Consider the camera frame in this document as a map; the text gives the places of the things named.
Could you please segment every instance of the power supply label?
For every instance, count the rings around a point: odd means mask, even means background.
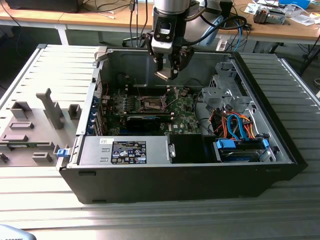
[[[146,164],[147,145],[145,141],[114,141],[112,164]]]

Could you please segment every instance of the table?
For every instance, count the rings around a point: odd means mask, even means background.
[[[86,30],[99,32],[129,32],[130,10],[128,7],[120,8],[114,11],[115,19],[110,19],[95,12],[81,10],[79,13],[65,13],[58,11],[42,10],[14,10],[10,9],[7,3],[3,1],[5,9],[11,16],[23,27],[38,27],[57,29],[61,43],[68,45],[66,30]],[[275,43],[299,43],[313,44],[319,36],[320,30],[317,25],[304,26],[290,19],[284,25],[277,24],[256,24],[253,21],[253,15],[243,13],[245,6],[250,0],[234,0],[235,8],[239,15],[247,18],[248,23],[252,24],[252,31],[248,37],[253,41],[266,41]],[[112,0],[97,0],[100,3],[112,3]],[[115,7],[128,4],[129,0],[121,0]],[[88,8],[93,8],[93,3],[89,3]],[[139,4],[138,30],[141,31],[146,16],[145,4]],[[152,29],[152,9],[153,5],[148,4],[148,22],[145,30]],[[308,8],[310,12],[320,12],[320,6],[311,5]],[[10,16],[0,6],[0,25],[17,26]],[[136,16],[133,15],[132,27],[136,27]],[[237,34],[236,30],[219,30],[218,38],[229,39]]]

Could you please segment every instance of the workbench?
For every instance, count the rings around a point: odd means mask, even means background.
[[[14,10],[10,9],[5,2],[3,5],[12,17],[23,27],[50,28],[57,29],[61,43],[68,45],[67,30],[86,30],[98,32],[129,32],[130,10],[128,7],[120,8],[114,11],[115,19],[110,19],[99,13],[87,12],[82,9],[79,13],[66,13],[58,11],[42,10]],[[111,3],[111,0],[97,0],[98,4]],[[296,43],[296,44],[314,44],[319,36],[319,27],[315,24],[304,26],[293,20],[286,20],[284,25],[277,24],[256,24],[253,21],[253,15],[243,13],[245,6],[250,0],[235,0],[235,8],[239,15],[247,18],[249,24],[252,24],[252,31],[248,37],[252,41],[266,41],[274,43]],[[120,1],[112,6],[119,7],[128,4],[128,0]],[[90,3],[90,9],[94,10],[93,2]],[[142,30],[146,20],[145,4],[139,4],[138,31]],[[153,5],[148,4],[148,22],[145,32],[152,29],[152,10]],[[320,6],[311,5],[310,12],[320,12]],[[0,25],[17,26],[13,19],[0,7]],[[135,30],[136,16],[132,18],[132,28]],[[229,39],[237,34],[236,30],[219,30],[217,37],[220,39]]]
[[[90,63],[95,51],[92,46],[37,48],[0,100],[0,130],[10,118],[8,105],[19,100],[18,95],[37,106],[39,83],[51,88],[52,99],[61,108],[74,101],[67,94],[79,95],[78,104],[83,107],[90,84],[86,76],[94,71]],[[320,143],[316,112],[320,102],[283,59],[273,54],[241,56],[307,161],[309,166],[301,174],[277,182],[255,198],[82,204],[53,165],[2,166],[0,224],[31,232],[38,240],[318,239]],[[47,71],[48,66],[60,74],[38,80],[32,74]],[[86,73],[75,73],[78,69]],[[266,72],[267,76],[258,78]]]

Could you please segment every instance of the electronic device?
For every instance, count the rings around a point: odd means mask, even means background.
[[[253,21],[256,24],[264,24],[264,23],[270,23],[270,24],[284,24],[286,20],[286,15],[278,9],[268,9],[264,6],[259,6],[256,10]]]
[[[294,5],[298,5],[303,9],[307,9],[310,4],[310,0],[279,0],[279,4],[281,5],[294,4]]]
[[[145,34],[148,52],[156,63],[155,74],[164,80],[173,80],[188,65],[194,48],[184,36],[187,22],[195,20],[204,12],[221,13],[219,0],[155,0],[153,32]],[[168,55],[170,67],[163,64]]]
[[[80,202],[255,197],[307,166],[238,53],[195,52],[167,85],[147,50],[100,49],[74,144],[57,151]]]
[[[11,9],[53,10],[76,13],[84,0],[5,0]]]

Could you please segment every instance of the metal slatted surface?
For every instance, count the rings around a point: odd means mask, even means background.
[[[273,54],[241,54],[294,143],[307,160],[319,160],[320,108],[316,98],[285,62]],[[272,66],[265,68],[264,63]]]
[[[10,107],[15,101],[44,108],[36,93],[47,88],[51,89],[51,99],[62,109],[68,109],[70,104],[82,107],[95,68],[95,51],[92,46],[48,45],[40,49],[0,110],[0,128],[13,116]]]
[[[284,70],[273,55],[243,57],[254,60],[255,67],[267,63],[268,69]],[[269,92],[269,99],[279,101],[274,108],[281,120],[299,126],[300,115],[318,114],[314,105],[288,107],[287,101],[296,98],[274,93],[277,86],[282,86],[280,92],[303,93],[298,82],[284,80],[292,82],[286,88],[281,80],[270,81],[278,83],[275,88],[272,84],[261,88]],[[318,116],[310,121],[316,124]],[[320,239],[320,129],[292,126],[289,134],[299,143],[309,167],[256,198],[84,205],[54,167],[0,168],[0,223],[26,229],[38,240]],[[315,143],[305,144],[307,138]]]

